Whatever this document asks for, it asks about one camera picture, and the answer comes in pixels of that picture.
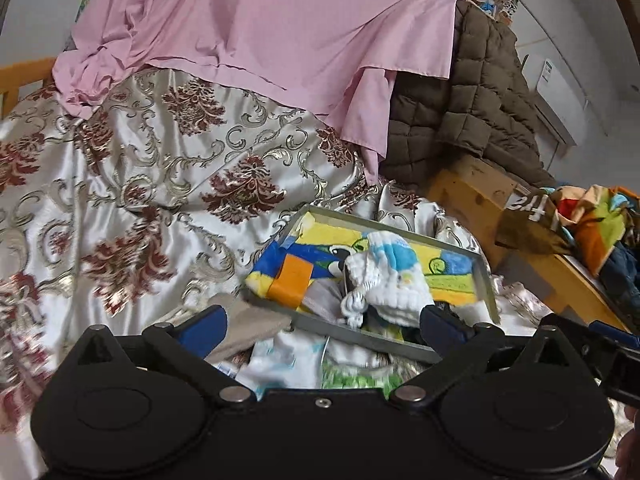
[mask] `wooden bed frame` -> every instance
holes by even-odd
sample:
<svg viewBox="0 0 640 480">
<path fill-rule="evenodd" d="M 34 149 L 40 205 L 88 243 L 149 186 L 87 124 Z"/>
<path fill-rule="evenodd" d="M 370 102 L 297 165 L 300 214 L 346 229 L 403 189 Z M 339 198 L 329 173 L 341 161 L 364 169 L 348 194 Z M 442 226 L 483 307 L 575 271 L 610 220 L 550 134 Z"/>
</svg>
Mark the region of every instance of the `wooden bed frame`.
<svg viewBox="0 0 640 480">
<path fill-rule="evenodd" d="M 0 119 L 4 119 L 18 103 L 18 92 L 21 86 L 42 81 L 43 85 L 53 81 L 51 69 L 56 62 L 55 57 L 47 57 L 36 61 L 26 61 L 0 68 Z"/>
</svg>

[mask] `ceiling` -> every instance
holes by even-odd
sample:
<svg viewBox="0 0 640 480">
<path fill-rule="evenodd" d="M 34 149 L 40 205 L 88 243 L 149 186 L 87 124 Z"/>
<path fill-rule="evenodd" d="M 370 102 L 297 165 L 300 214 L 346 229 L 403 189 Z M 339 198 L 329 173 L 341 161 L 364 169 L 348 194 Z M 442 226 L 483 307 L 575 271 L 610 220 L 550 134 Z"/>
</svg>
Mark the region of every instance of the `ceiling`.
<svg viewBox="0 0 640 480">
<path fill-rule="evenodd" d="M 640 102 L 640 0 L 572 0 L 623 99 Z"/>
</svg>

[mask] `floral bedspread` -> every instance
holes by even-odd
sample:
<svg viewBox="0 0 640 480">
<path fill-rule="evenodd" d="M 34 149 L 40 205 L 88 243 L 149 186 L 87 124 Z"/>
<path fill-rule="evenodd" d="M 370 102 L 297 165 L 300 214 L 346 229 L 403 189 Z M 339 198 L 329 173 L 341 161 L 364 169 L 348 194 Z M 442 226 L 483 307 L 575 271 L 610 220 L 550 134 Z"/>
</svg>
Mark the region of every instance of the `floral bedspread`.
<svg viewBox="0 0 640 480">
<path fill-rule="evenodd" d="M 0 123 L 0 478 L 42 462 L 28 414 L 91 324 L 137 334 L 237 292 L 315 203 L 430 233 L 437 206 L 387 182 L 311 113 L 146 70 L 91 119 L 43 88 Z"/>
</svg>

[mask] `orange cloth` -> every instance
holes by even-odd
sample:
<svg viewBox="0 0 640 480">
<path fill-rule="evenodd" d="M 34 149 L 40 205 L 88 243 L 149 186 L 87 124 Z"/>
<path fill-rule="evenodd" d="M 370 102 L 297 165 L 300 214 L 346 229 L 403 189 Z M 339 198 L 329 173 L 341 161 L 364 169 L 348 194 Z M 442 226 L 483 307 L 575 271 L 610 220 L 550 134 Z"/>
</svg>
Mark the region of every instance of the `orange cloth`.
<svg viewBox="0 0 640 480">
<path fill-rule="evenodd" d="M 305 297 L 313 268 L 313 264 L 302 258 L 287 254 L 280 272 L 267 291 L 267 298 L 289 308 L 298 308 Z"/>
</svg>

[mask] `silver screw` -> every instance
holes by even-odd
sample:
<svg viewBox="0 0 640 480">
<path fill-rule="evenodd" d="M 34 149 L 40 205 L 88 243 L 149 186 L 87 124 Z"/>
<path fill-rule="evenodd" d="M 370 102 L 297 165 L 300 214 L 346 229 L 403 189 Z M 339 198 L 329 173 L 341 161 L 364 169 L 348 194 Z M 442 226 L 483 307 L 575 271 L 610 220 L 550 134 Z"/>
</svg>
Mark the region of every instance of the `silver screw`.
<svg viewBox="0 0 640 480">
<path fill-rule="evenodd" d="M 328 408 L 332 405 L 329 399 L 316 399 L 316 406 L 318 408 Z"/>
<path fill-rule="evenodd" d="M 245 402 L 251 398 L 251 390 L 244 386 L 227 386 L 220 390 L 220 399 L 226 402 Z"/>
<path fill-rule="evenodd" d="M 400 386 L 396 390 L 396 397 L 405 402 L 418 402 L 426 396 L 427 392 L 420 386 L 411 386 L 408 384 L 407 386 Z"/>
</svg>

